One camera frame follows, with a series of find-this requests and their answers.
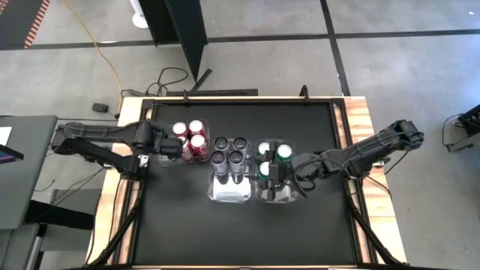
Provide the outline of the black partition panel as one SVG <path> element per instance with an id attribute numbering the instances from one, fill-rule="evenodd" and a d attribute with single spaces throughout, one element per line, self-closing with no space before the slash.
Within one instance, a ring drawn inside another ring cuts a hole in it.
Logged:
<path id="1" fill-rule="evenodd" d="M 200 0 L 139 0 L 154 44 L 179 43 L 199 90 L 212 73 L 199 75 L 204 47 L 208 44 Z"/>

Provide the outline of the red Coca-Cola can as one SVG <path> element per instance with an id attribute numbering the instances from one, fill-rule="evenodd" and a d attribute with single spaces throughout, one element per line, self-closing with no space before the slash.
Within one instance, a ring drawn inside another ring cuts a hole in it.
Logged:
<path id="1" fill-rule="evenodd" d="M 193 120 L 188 124 L 188 132 L 191 137 L 196 135 L 206 135 L 206 125 L 199 119 Z"/>
<path id="2" fill-rule="evenodd" d="M 187 137 L 179 136 L 178 137 L 182 141 L 182 154 L 181 159 L 184 162 L 190 162 L 194 158 L 194 154 L 191 150 L 191 144 Z"/>
<path id="3" fill-rule="evenodd" d="M 185 122 L 176 122 L 172 126 L 172 132 L 176 137 L 188 138 L 188 126 Z"/>
<path id="4" fill-rule="evenodd" d="M 190 138 L 190 147 L 192 149 L 193 156 L 197 160 L 204 161 L 209 158 L 209 144 L 203 135 L 197 134 L 192 136 Z"/>

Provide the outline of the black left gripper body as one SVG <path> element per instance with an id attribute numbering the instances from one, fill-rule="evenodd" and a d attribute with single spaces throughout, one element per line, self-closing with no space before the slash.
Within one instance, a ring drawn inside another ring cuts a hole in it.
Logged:
<path id="1" fill-rule="evenodd" d="M 168 137 L 164 132 L 155 130 L 152 135 L 151 154 L 167 157 L 181 157 L 183 141 L 177 137 Z"/>

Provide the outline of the black floor base bar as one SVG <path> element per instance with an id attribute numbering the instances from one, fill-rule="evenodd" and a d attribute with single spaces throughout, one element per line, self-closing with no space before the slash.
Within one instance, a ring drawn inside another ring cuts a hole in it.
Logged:
<path id="1" fill-rule="evenodd" d="M 258 96 L 259 90 L 257 88 L 246 89 L 222 89 L 222 90 L 197 90 L 197 91 L 168 91 L 165 94 L 167 97 L 207 97 L 207 96 Z"/>

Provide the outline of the black floor stand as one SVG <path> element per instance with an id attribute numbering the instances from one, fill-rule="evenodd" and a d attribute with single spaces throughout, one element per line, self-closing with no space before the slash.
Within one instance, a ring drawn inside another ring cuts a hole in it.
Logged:
<path id="1" fill-rule="evenodd" d="M 445 143 L 444 131 L 442 131 L 442 144 L 449 153 L 457 153 L 464 149 L 480 149 L 480 104 L 465 113 L 453 115 L 457 122 L 466 131 L 466 137 L 453 143 Z"/>

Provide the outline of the clear plastic bin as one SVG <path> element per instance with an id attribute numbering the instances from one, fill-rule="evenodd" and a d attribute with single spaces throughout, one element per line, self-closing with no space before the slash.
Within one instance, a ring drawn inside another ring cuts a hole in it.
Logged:
<path id="1" fill-rule="evenodd" d="M 296 146 L 294 142 L 285 140 L 285 139 L 263 139 L 257 142 L 255 145 L 253 162 L 255 163 L 255 172 L 254 172 L 254 195 L 257 200 L 261 203 L 293 203 L 297 200 L 299 196 L 301 196 L 301 191 L 298 187 L 279 187 L 280 192 L 279 199 L 277 202 L 268 202 L 266 200 L 266 191 L 269 188 L 274 188 L 274 155 L 275 151 L 277 150 L 269 150 L 264 155 L 259 156 L 257 154 L 257 146 L 261 142 L 271 142 L 272 140 L 277 140 L 280 145 L 287 144 L 292 148 L 293 154 L 295 154 Z M 259 165 L 262 162 L 268 161 L 269 165 L 269 176 L 268 179 L 263 180 L 260 179 L 258 176 Z"/>
<path id="2" fill-rule="evenodd" d="M 252 153 L 252 144 L 248 141 L 248 149 L 244 155 L 244 178 L 241 184 L 235 184 L 233 182 L 233 177 L 230 174 L 229 168 L 229 155 L 230 152 L 235 151 L 233 148 L 233 140 L 229 140 L 229 151 L 224 153 L 226 155 L 226 160 L 228 164 L 228 176 L 229 180 L 226 184 L 220 184 L 214 174 L 212 164 L 211 164 L 211 173 L 209 179 L 209 187 L 208 187 L 208 196 L 211 200 L 218 202 L 218 203 L 245 203 L 251 198 L 251 176 L 254 174 L 252 170 L 254 168 L 254 164 L 252 161 L 253 153 Z"/>
<path id="3" fill-rule="evenodd" d="M 207 124 L 207 121 L 205 119 L 199 119 L 201 120 L 204 124 L 205 124 L 205 127 L 206 127 L 206 135 L 205 135 L 205 138 L 207 139 L 207 142 L 208 142 L 208 145 L 210 143 L 210 133 L 209 133 L 209 126 Z M 188 124 L 191 122 L 191 121 L 182 121 L 182 122 L 185 122 L 187 124 L 187 127 L 188 127 Z M 191 140 L 191 136 L 188 132 L 188 139 L 189 141 Z M 174 166 L 174 165 L 187 165 L 187 164 L 200 164 L 202 162 L 206 162 L 207 160 L 197 160 L 195 157 L 193 157 L 193 159 L 190 161 L 190 162 L 184 162 L 182 160 L 182 157 L 180 158 L 174 158 L 174 157 L 164 157 L 164 156 L 160 156 L 159 157 L 159 161 L 160 161 L 160 164 L 164 167 L 168 167 L 168 166 Z"/>

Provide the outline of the black mat hazard striped edge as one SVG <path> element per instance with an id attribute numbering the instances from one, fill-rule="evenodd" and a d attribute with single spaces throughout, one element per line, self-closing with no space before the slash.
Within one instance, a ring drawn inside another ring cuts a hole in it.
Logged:
<path id="1" fill-rule="evenodd" d="M 50 0 L 0 0 L 0 50 L 28 49 Z"/>

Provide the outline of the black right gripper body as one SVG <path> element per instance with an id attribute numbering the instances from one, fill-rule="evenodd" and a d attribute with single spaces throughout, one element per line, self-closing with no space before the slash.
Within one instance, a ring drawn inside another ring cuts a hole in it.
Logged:
<path id="1" fill-rule="evenodd" d="M 316 180 L 323 178 L 327 160 L 319 153 L 306 153 L 293 156 L 289 161 L 279 161 L 274 152 L 274 187 L 275 188 L 315 188 Z"/>

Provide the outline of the white round stand base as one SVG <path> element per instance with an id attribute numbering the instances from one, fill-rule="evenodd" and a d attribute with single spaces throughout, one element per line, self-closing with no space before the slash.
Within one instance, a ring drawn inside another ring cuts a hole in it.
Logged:
<path id="1" fill-rule="evenodd" d="M 140 0 L 129 0 L 129 1 L 134 11 L 134 14 L 132 16 L 133 24 L 137 28 L 147 29 L 149 26 L 144 16 L 143 9 L 141 8 Z"/>

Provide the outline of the dark tablet screen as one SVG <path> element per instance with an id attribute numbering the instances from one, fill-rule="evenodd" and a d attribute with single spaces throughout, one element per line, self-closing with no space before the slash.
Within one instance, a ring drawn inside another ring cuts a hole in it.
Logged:
<path id="1" fill-rule="evenodd" d="M 22 153 L 0 144 L 0 164 L 21 161 L 23 158 L 24 155 Z"/>

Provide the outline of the gray desk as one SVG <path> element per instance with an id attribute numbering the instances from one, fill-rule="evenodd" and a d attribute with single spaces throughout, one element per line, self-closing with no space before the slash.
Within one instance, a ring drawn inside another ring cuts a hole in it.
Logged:
<path id="1" fill-rule="evenodd" d="M 24 156 L 0 165 L 0 230 L 22 225 L 56 123 L 54 115 L 0 117 L 0 128 L 11 128 L 7 147 Z"/>

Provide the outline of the gray cabinet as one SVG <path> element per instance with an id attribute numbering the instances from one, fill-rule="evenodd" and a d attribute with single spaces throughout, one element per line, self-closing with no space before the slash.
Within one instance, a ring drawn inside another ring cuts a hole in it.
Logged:
<path id="1" fill-rule="evenodd" d="M 43 227 L 36 223 L 0 229 L 0 270 L 39 270 L 43 236 Z"/>

